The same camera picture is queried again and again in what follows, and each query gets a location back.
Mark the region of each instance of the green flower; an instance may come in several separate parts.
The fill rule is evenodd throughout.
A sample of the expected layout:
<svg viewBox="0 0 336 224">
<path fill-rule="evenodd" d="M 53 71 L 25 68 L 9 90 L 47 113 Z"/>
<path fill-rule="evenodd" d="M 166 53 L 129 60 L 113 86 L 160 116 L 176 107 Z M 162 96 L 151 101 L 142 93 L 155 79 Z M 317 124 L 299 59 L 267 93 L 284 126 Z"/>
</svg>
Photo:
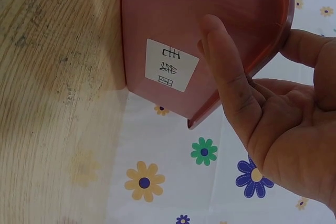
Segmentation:
<svg viewBox="0 0 336 224">
<path fill-rule="evenodd" d="M 215 152 L 218 151 L 217 146 L 212 146 L 212 140 L 208 139 L 206 142 L 204 138 L 198 139 L 199 144 L 193 143 L 193 152 L 190 153 L 191 157 L 197 158 L 196 164 L 200 165 L 204 162 L 206 166 L 210 165 L 210 160 L 215 161 L 217 159 Z"/>
</svg>

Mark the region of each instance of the purple flower center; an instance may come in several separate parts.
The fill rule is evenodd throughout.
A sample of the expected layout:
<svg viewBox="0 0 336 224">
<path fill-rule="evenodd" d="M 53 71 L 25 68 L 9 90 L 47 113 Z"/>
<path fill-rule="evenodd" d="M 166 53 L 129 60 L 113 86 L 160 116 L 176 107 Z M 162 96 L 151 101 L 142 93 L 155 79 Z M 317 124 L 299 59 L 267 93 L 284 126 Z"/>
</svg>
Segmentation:
<svg viewBox="0 0 336 224">
<path fill-rule="evenodd" d="M 140 178 L 139 180 L 139 186 L 142 188 L 142 189 L 146 189 L 150 186 L 151 182 L 148 178 Z"/>
<path fill-rule="evenodd" d="M 206 149 L 206 148 L 201 149 L 201 155 L 202 155 L 203 157 L 207 156 L 208 153 L 209 153 L 208 149 Z"/>
</svg>

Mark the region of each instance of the flower petal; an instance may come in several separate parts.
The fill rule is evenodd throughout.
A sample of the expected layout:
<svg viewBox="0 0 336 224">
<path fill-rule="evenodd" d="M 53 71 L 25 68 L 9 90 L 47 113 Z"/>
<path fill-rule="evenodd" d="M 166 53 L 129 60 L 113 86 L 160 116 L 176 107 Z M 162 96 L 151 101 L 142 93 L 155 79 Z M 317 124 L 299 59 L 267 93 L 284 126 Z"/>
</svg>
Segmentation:
<svg viewBox="0 0 336 224">
<path fill-rule="evenodd" d="M 144 197 L 145 201 L 147 201 L 147 202 L 153 202 L 153 200 L 154 200 L 152 192 L 148 189 L 144 190 L 143 197 Z"/>
<path fill-rule="evenodd" d="M 193 144 L 191 145 L 191 147 L 192 147 L 194 150 L 197 150 L 197 151 L 199 151 L 199 150 L 201 149 L 200 145 L 197 144 L 197 143 L 193 143 Z"/>
<path fill-rule="evenodd" d="M 250 174 L 243 174 L 236 179 L 236 185 L 238 187 L 243 187 L 249 184 L 251 181 L 252 179 Z"/>
<path fill-rule="evenodd" d="M 190 156 L 191 156 L 191 157 L 198 157 L 198 156 L 200 155 L 199 152 L 200 152 L 200 151 L 193 151 L 193 152 L 190 153 Z"/>
<path fill-rule="evenodd" d="M 209 138 L 205 143 L 205 148 L 211 147 L 212 143 L 213 143 L 212 139 Z"/>
<path fill-rule="evenodd" d="M 140 200 L 143 195 L 143 190 L 141 188 L 137 188 L 132 193 L 132 198 L 135 200 Z"/>
<path fill-rule="evenodd" d="M 257 195 L 259 198 L 264 198 L 264 196 L 266 195 L 266 191 L 264 188 L 264 185 L 262 183 L 256 183 L 256 191 L 257 191 Z"/>
<path fill-rule="evenodd" d="M 126 190 L 134 190 L 139 186 L 139 183 L 137 183 L 135 180 L 130 180 L 125 183 L 125 189 Z"/>
<path fill-rule="evenodd" d="M 268 178 L 263 177 L 261 180 L 262 184 L 268 188 L 274 187 L 274 183 L 270 181 Z"/>
<path fill-rule="evenodd" d="M 130 179 L 139 180 L 140 178 L 139 173 L 134 169 L 128 169 L 126 174 Z"/>
<path fill-rule="evenodd" d="M 238 170 L 245 174 L 250 174 L 253 170 L 252 166 L 244 160 L 239 161 L 237 166 L 238 166 Z"/>
<path fill-rule="evenodd" d="M 254 194 L 254 191 L 256 189 L 256 183 L 251 181 L 247 187 L 245 188 L 244 195 L 246 198 L 251 198 Z"/>
<path fill-rule="evenodd" d="M 157 171 L 158 171 L 158 166 L 156 164 L 150 164 L 150 166 L 147 169 L 148 178 L 151 179 L 153 176 L 155 176 Z"/>
<path fill-rule="evenodd" d="M 208 158 L 209 158 L 210 160 L 212 160 L 212 161 L 215 161 L 215 160 L 217 159 L 216 155 L 213 154 L 213 153 L 210 153 L 210 154 L 208 155 Z"/>
<path fill-rule="evenodd" d="M 209 159 L 209 157 L 204 157 L 204 158 L 203 158 L 203 161 L 204 161 L 204 164 L 205 164 L 206 166 L 209 166 L 209 165 L 210 165 L 210 159 Z"/>
<path fill-rule="evenodd" d="M 201 148 L 205 148 L 205 140 L 204 140 L 203 137 L 200 137 L 200 138 L 198 139 L 198 142 L 200 143 L 200 147 L 201 147 Z"/>
<path fill-rule="evenodd" d="M 146 164 L 145 164 L 143 161 L 139 161 L 139 162 L 136 164 L 136 166 L 137 166 L 137 168 L 138 168 L 139 175 L 140 175 L 141 177 L 145 177 L 146 172 L 147 172 Z"/>
<path fill-rule="evenodd" d="M 257 168 L 256 164 L 253 162 L 252 158 L 250 157 L 250 155 L 248 155 L 248 160 L 250 161 L 251 167 L 252 169 Z"/>
<path fill-rule="evenodd" d="M 211 147 L 208 148 L 208 151 L 209 151 L 210 153 L 215 153 L 215 152 L 218 151 L 218 148 L 217 148 L 217 146 L 211 146 Z"/>
<path fill-rule="evenodd" d="M 203 157 L 202 156 L 198 156 L 198 158 L 196 159 L 196 164 L 200 165 L 203 162 Z"/>
<path fill-rule="evenodd" d="M 155 194 L 155 195 L 161 195 L 163 194 L 163 189 L 161 186 L 158 186 L 156 184 L 151 185 L 151 191 Z"/>
<path fill-rule="evenodd" d="M 162 184 L 165 181 L 165 177 L 162 174 L 157 174 L 151 178 L 152 184 Z"/>
</svg>

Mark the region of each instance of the pink plastic dustpan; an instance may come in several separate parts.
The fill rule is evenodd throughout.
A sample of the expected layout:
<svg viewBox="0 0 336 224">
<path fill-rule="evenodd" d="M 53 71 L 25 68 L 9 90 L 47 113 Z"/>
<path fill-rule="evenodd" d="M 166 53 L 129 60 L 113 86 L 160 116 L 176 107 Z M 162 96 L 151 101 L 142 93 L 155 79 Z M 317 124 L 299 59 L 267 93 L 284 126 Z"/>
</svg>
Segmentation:
<svg viewBox="0 0 336 224">
<path fill-rule="evenodd" d="M 197 50 L 197 20 L 218 16 L 253 76 L 285 42 L 293 13 L 294 0 L 122 0 L 128 88 L 187 118 L 192 129 L 220 105 Z"/>
</svg>

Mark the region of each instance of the wooden table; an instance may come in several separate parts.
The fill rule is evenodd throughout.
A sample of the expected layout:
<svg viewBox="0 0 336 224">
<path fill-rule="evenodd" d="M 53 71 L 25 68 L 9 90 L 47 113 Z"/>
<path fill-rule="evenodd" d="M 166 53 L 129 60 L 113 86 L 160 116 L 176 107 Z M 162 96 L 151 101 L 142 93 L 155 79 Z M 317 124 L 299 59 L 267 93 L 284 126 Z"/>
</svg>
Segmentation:
<svg viewBox="0 0 336 224">
<path fill-rule="evenodd" d="M 0 224 L 104 223 L 120 0 L 0 0 Z"/>
</svg>

